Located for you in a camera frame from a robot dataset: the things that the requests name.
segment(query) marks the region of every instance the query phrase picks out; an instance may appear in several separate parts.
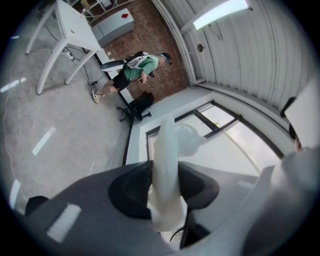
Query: ceiling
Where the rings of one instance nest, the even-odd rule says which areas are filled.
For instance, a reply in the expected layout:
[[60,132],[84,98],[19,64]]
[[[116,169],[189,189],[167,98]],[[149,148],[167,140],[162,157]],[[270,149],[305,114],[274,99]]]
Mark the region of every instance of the ceiling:
[[[186,24],[224,0],[161,1],[178,29],[183,28],[197,79],[239,90],[281,110],[316,72],[308,36],[279,1],[247,0],[253,10],[233,13],[199,30]],[[202,52],[198,44],[204,46]]]

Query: shoe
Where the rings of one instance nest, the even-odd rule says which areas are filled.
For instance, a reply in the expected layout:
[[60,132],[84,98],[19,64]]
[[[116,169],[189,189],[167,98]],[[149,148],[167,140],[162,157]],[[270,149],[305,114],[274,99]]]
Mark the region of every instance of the shoe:
[[92,97],[93,97],[94,102],[96,104],[98,104],[99,100],[100,100],[100,95],[97,94],[97,90],[92,91]]

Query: gray floor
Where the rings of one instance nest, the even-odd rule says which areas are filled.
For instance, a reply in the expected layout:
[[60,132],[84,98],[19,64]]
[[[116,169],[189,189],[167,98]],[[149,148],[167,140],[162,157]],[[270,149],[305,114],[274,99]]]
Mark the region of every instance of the gray floor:
[[[42,94],[36,94],[51,54],[44,50],[25,54],[38,22],[39,17],[30,14],[15,33],[19,38],[10,40],[0,74],[0,88],[19,81],[0,93],[0,168],[7,198],[14,180],[21,183],[15,208],[22,212],[29,197],[51,198],[83,177],[121,166],[129,132],[128,122],[119,122],[121,113],[116,107],[124,107],[120,97],[111,94],[95,104],[91,96],[93,87],[87,85],[83,68],[70,84],[64,84],[68,72],[76,65],[65,55],[58,57]],[[50,17],[46,24],[59,39],[55,18]],[[43,27],[32,48],[51,50],[55,44]],[[84,56],[78,50],[70,50],[78,59]],[[95,60],[92,57],[85,64],[90,83],[103,75]],[[97,87],[105,82],[104,77]],[[51,127],[55,132],[34,155],[32,150]]]

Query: table leg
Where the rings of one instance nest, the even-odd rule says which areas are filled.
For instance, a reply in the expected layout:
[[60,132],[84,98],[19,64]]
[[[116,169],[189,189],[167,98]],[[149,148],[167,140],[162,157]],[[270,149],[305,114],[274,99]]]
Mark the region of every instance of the table leg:
[[38,88],[36,89],[36,93],[39,95],[42,93],[42,89],[44,88],[45,81],[47,79],[47,76],[55,63],[56,59],[58,58],[59,54],[62,52],[62,50],[66,47],[68,41],[66,38],[62,38],[53,48],[52,54],[50,55],[49,60],[47,61],[44,70],[42,72]]
[[45,13],[45,15],[42,17],[40,23],[38,24],[38,26],[36,27],[35,31],[33,32],[33,35],[32,35],[32,37],[31,37],[31,39],[30,39],[30,41],[28,43],[28,46],[26,47],[26,50],[25,50],[26,54],[30,53],[31,47],[34,44],[34,41],[35,41],[40,29],[43,27],[43,25],[45,24],[45,22],[47,21],[49,16],[54,12],[55,8],[56,8],[56,3],[54,3],[49,8],[49,10]]
[[78,72],[78,70],[87,62],[87,60],[89,60],[94,54],[96,53],[96,51],[89,51],[87,53],[86,56],[84,56],[84,58],[76,65],[75,69],[73,70],[73,72],[71,73],[71,75],[68,76],[68,78],[65,80],[65,84],[69,84],[71,79],[75,76],[75,74]]

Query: black window frame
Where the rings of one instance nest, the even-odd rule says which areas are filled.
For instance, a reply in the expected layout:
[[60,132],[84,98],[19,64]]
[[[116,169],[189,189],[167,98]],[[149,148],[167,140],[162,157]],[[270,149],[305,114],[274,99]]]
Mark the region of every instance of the black window frame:
[[[211,120],[209,120],[206,116],[204,116],[203,114],[201,114],[201,112],[199,112],[197,109],[207,105],[207,104],[212,104],[213,106],[216,106],[218,108],[220,108],[221,110],[225,111],[226,113],[228,113],[230,116],[233,117],[233,120],[231,120],[230,122],[226,123],[225,125],[223,125],[222,127],[218,127],[216,126]],[[178,122],[188,116],[191,115],[195,115],[198,119],[200,119],[206,126],[208,126],[212,131],[210,133],[208,133],[207,135],[203,136],[206,139],[209,139],[221,132],[223,132],[224,130],[227,130],[228,127],[235,125],[237,122],[241,122],[243,123],[245,126],[247,126],[250,130],[252,130],[258,137],[260,137],[270,148],[271,150],[281,159],[284,157],[284,154],[280,151],[280,149],[265,135],[263,134],[260,130],[258,130],[254,125],[252,125],[250,122],[248,122],[247,120],[245,120],[243,118],[242,115],[240,114],[236,114],[233,111],[225,108],[224,106],[216,103],[214,100],[207,102],[206,104],[203,104],[199,107],[197,107],[194,110],[191,110],[183,115],[178,116],[177,118],[174,119],[174,122]],[[160,130],[160,126],[149,130],[145,133],[146,135],[146,151],[147,151],[147,157],[148,160],[150,160],[150,154],[149,154],[149,139],[148,137],[155,134],[156,132],[158,132]]]

